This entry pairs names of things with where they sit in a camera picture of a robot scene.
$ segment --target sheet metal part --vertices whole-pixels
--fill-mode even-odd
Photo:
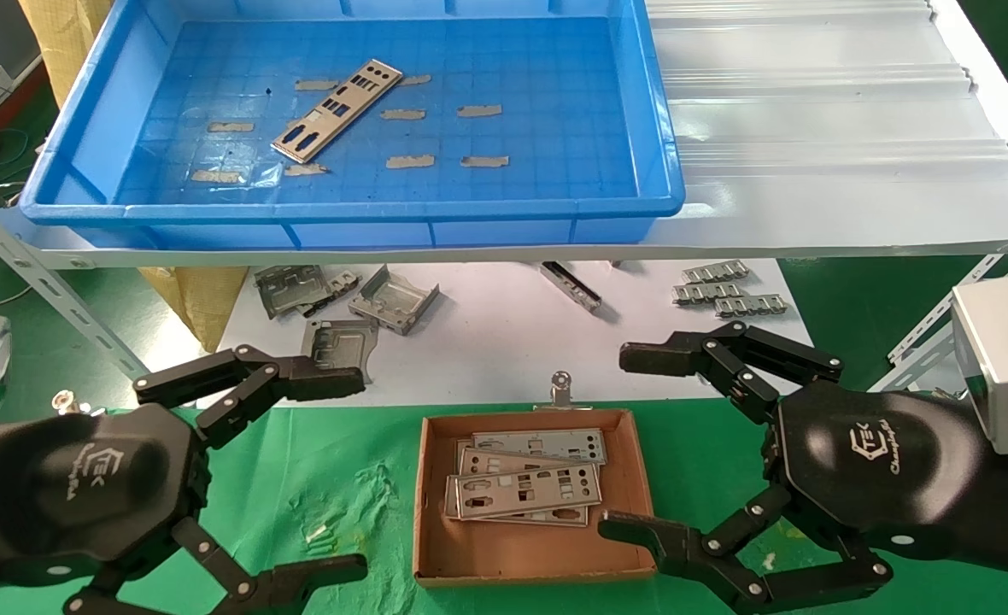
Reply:
[[[380,326],[398,335],[407,335],[438,294],[439,284],[432,290],[422,290],[383,265],[363,284],[359,294],[352,297],[349,311],[376,319]]]
[[[398,81],[401,81],[401,71],[378,59],[368,59],[302,120],[275,137],[272,146],[295,162],[310,162],[311,157]]]
[[[556,371],[550,377],[550,402],[535,404],[538,410],[590,410],[591,405],[576,405],[572,402],[572,374]]]
[[[505,451],[525,456],[546,456],[607,463],[607,448],[599,428],[550,428],[545,432],[496,432],[474,434],[473,447],[481,451]]]
[[[673,285],[671,287],[672,304],[713,303],[716,299],[728,299],[730,296],[746,295],[734,282],[713,282],[708,284]]]
[[[737,299],[716,299],[719,319],[738,319],[740,316],[784,315],[788,303],[780,294],[740,296]]]
[[[602,296],[599,296],[598,292],[591,290],[589,285],[580,281],[580,279],[572,275],[569,269],[563,268],[563,265],[555,260],[547,260],[542,262],[539,267],[543,276],[546,276],[547,280],[553,282],[555,287],[561,289],[570,299],[573,299],[581,307],[586,309],[589,312],[595,312],[602,304]]]
[[[572,465],[576,465],[572,460],[535,458],[535,456],[521,456],[519,453],[485,452],[467,448],[462,451],[462,460],[458,474],[497,474],[500,472],[519,472],[521,470],[540,470],[540,468],[548,467],[572,467]],[[455,514],[458,514],[457,495],[457,490],[453,490],[449,493],[449,498],[446,498],[446,500],[454,500],[454,506],[448,506],[446,509],[449,512],[454,511]],[[482,521],[563,525],[570,528],[585,528],[587,526],[587,506],[571,506],[563,507],[563,509],[541,512],[520,512],[509,514],[507,517],[484,518]]]
[[[597,464],[460,476],[458,516],[500,517],[503,514],[539,512],[602,502]]]
[[[340,299],[340,297],[345,296],[348,292],[351,292],[353,288],[360,285],[360,276],[356,275],[352,271],[345,269],[341,271],[339,275],[333,277],[333,279],[328,280],[326,285],[329,287],[329,294],[323,296],[321,299],[316,300],[313,303],[309,304],[296,304],[296,311],[304,318],[309,319],[310,316],[317,315],[319,311],[335,302],[335,300]]]
[[[318,265],[282,265],[254,274],[254,284],[269,320],[293,311],[297,304],[312,304],[330,294],[329,284]]]
[[[367,359],[378,345],[378,324],[374,321],[307,321],[300,354],[307,355],[323,369],[360,367],[364,383]]]
[[[701,265],[682,271],[682,281],[687,284],[726,282],[746,277],[751,270],[742,260],[726,260],[712,265]]]

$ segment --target green floor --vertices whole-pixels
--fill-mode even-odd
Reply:
[[[966,0],[962,4],[1008,78],[1008,0]],[[26,133],[31,142],[39,142],[53,118],[54,105],[46,90],[16,120],[14,128]],[[9,133],[5,139],[7,147],[0,154],[1,162],[5,163],[0,164],[0,180],[20,178],[23,171],[27,171],[31,152],[23,151],[22,137],[16,133]],[[815,345],[847,361],[844,384],[850,388],[867,388],[887,372],[889,366],[884,357],[895,342],[977,260],[978,257],[784,260],[781,269],[792,289],[793,302]],[[152,366],[168,366],[196,356],[195,340],[135,271],[68,271],[64,276],[138,354],[156,355]],[[23,287],[22,280],[0,261],[0,299]],[[14,328],[13,380],[3,409],[5,416],[12,419],[43,416],[47,412],[47,401],[61,388],[77,390],[83,400],[94,404],[110,407],[133,404],[126,379],[38,295],[29,293],[13,303],[4,304],[0,315],[11,319]],[[689,405],[673,401],[643,402],[630,404],[630,407],[636,409],[641,425],[657,513],[688,517],[701,525],[712,524],[720,514],[758,488],[758,434],[746,421],[734,416],[734,412],[726,413],[725,410],[731,412],[731,407],[724,402],[691,402]],[[307,465],[307,468],[316,468],[316,476],[329,476],[326,484],[338,495],[342,489],[349,488],[351,480],[334,484],[333,477],[341,474],[335,472],[332,465],[321,463],[332,461],[334,451],[343,450],[337,445],[337,435],[362,437],[363,449],[375,453],[374,456],[357,453],[344,464],[345,471],[356,470],[356,464],[368,467],[377,459],[392,464],[390,470],[397,495],[394,507],[388,512],[386,526],[392,525],[400,532],[395,530],[392,536],[384,536],[392,538],[392,544],[379,541],[382,537],[370,541],[371,548],[375,549],[378,572],[372,576],[371,583],[361,588],[349,587],[328,593],[326,598],[316,600],[308,612],[318,615],[324,612],[453,614],[474,608],[477,612],[514,612],[512,607],[517,599],[526,604],[525,612],[723,612],[720,605],[699,591],[696,585],[676,584],[668,579],[583,590],[536,588],[523,590],[523,593],[500,588],[429,595],[411,587],[407,583],[406,561],[403,560],[409,549],[407,511],[411,506],[409,489],[414,470],[409,441],[415,436],[414,424],[420,415],[445,411],[457,409],[380,409],[372,413],[370,419],[363,416],[363,410],[334,410],[328,413],[326,421],[338,424],[337,432],[322,425],[320,428],[328,436],[320,436],[317,443],[309,445],[300,443],[299,449],[290,449],[281,440],[289,437],[288,421],[293,420],[284,415],[268,421],[264,427],[259,424],[258,428],[251,429],[247,444],[227,449],[227,452],[248,453],[248,459],[255,459],[255,453],[275,451],[282,446],[282,450],[298,451],[296,455],[312,456],[310,459],[316,465]],[[294,420],[305,422],[320,420],[308,412],[295,412],[290,416],[300,416]],[[665,427],[668,423],[678,428]],[[378,428],[378,424],[392,428]],[[714,433],[722,438],[704,437]],[[684,455],[667,456],[664,448],[683,451]],[[280,461],[290,460],[292,456],[289,452],[288,458]],[[290,542],[269,545],[250,532],[243,517],[227,512],[246,495],[247,500],[255,503],[250,510],[257,506],[262,509],[263,506],[278,507],[288,497],[285,485],[294,486],[294,481],[289,483],[286,476],[305,476],[301,468],[297,475],[292,472],[281,479],[280,493],[268,494],[259,493],[258,487],[247,478],[230,470],[235,462],[227,455],[218,456],[216,464],[226,470],[226,474],[221,475],[221,482],[216,483],[214,509],[206,515],[206,522],[215,524],[212,530],[216,537],[226,540],[234,550],[241,549],[244,557],[253,561],[251,566],[271,564],[269,557],[301,557]],[[785,562],[778,561],[778,568],[789,564],[789,560],[805,564],[820,557],[800,544],[802,540],[792,539],[791,534],[775,536],[772,533],[766,540],[769,541],[763,544],[784,549],[782,554],[792,554]],[[899,579],[874,601],[822,611],[1008,612],[1008,575],[1004,573],[981,572],[957,564],[905,563],[895,558],[891,558],[891,562],[897,566]],[[179,583],[181,579],[186,579],[187,583]],[[20,590],[6,596],[19,600],[16,604],[22,607],[21,612],[40,614],[58,612],[59,600],[70,589],[74,589],[74,585]],[[387,592],[391,592],[394,599],[380,598]],[[159,575],[126,596],[183,614],[204,611],[215,595],[214,588],[201,580],[192,563],[177,557],[166,570],[161,570]]]

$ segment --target brown cardboard tray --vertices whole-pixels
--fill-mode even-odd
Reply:
[[[602,429],[608,463],[599,472],[602,504],[587,528],[446,518],[445,485],[455,445],[478,432]],[[656,573],[643,548],[599,536],[603,510],[652,514],[652,495],[636,423],[629,410],[561,410],[429,416],[421,428],[419,506],[413,512],[413,578],[425,588],[459,585],[598,583]]]

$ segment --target metal plate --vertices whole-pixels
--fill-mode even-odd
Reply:
[[[272,141],[278,152],[304,164],[340,135],[356,117],[378,101],[394,84],[401,81],[401,71],[378,59],[368,59],[302,120],[289,126]]]
[[[716,299],[719,319],[738,319],[740,316],[784,315],[788,303],[780,294],[740,296],[738,299]]]
[[[372,321],[308,321],[302,335],[302,355],[307,355],[323,369],[360,367],[364,383],[367,358],[378,344],[378,324]]]
[[[329,286],[318,265],[269,267],[254,274],[261,303],[269,320],[293,311],[296,304],[311,304],[329,295]]]
[[[547,260],[542,262],[539,270],[542,272],[543,276],[546,276],[547,280],[553,282],[555,287],[561,289],[570,299],[575,300],[577,304],[581,307],[586,309],[589,312],[595,312],[602,304],[602,296],[599,296],[598,292],[591,290],[589,285],[580,281],[580,278],[572,275],[569,269],[563,268],[563,265],[555,260]]]
[[[727,299],[730,296],[747,294],[733,282],[716,282],[711,284],[673,285],[671,287],[672,304],[713,303],[716,299]]]
[[[594,463],[455,479],[460,518],[499,517],[602,502]]]
[[[478,450],[523,453],[599,465],[607,463],[607,449],[598,428],[553,428],[546,432],[500,432],[474,434]]]
[[[703,267],[692,267],[682,271],[682,281],[687,284],[699,284],[708,282],[725,282],[735,280],[738,277],[746,277],[751,270],[742,260],[726,260],[715,262],[712,265]]]
[[[406,335],[438,294],[439,284],[432,290],[421,290],[383,265],[364,283],[360,294],[352,297],[349,311],[367,319],[378,319],[380,326]]]

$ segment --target blue plastic tray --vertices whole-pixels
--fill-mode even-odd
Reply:
[[[430,81],[345,129],[327,174],[285,175],[270,142],[326,95],[295,82],[368,58]],[[641,0],[118,0],[19,203],[102,248],[633,243],[685,198],[666,108]]]

